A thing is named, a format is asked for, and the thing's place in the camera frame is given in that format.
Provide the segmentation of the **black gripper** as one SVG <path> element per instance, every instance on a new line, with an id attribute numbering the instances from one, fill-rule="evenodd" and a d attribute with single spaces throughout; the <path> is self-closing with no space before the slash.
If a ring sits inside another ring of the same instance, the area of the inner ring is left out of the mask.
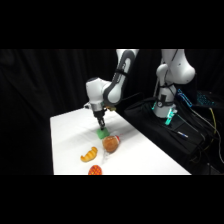
<path id="1" fill-rule="evenodd" d="M 99 121 L 99 126 L 101 130 L 105 128 L 105 122 L 102 121 L 104 119 L 105 112 L 106 112 L 105 109 L 93 112 L 94 117 Z"/>

